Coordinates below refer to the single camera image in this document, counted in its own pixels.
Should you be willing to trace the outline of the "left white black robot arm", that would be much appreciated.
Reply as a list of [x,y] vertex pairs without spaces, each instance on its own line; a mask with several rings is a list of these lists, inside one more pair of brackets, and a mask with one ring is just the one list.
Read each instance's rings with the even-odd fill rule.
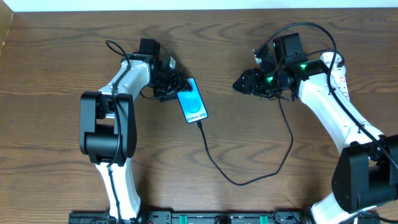
[[103,178],[110,202],[108,222],[147,223],[132,171],[137,145],[134,102],[146,87],[159,102],[176,99],[193,87],[172,57],[160,59],[163,46],[154,39],[142,38],[133,53],[113,40],[106,45],[122,57],[120,69],[107,85],[81,95],[80,151]]

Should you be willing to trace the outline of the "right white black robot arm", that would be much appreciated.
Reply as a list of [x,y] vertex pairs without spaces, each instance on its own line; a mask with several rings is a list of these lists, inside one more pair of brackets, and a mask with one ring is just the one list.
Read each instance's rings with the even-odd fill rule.
[[370,124],[341,91],[335,82],[345,75],[340,55],[309,60],[298,33],[272,43],[274,53],[263,53],[259,67],[243,71],[233,90],[269,100],[291,91],[315,113],[340,155],[331,194],[312,205],[302,223],[380,223],[370,210],[397,200],[397,136]]

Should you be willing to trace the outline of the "blue Galaxy smartphone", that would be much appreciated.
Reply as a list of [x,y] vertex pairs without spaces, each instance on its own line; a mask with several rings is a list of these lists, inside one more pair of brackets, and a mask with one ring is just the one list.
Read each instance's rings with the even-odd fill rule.
[[177,98],[180,103],[185,121],[194,123],[208,117],[208,112],[201,97],[194,78],[188,78],[187,83],[192,87],[190,91],[180,91]]

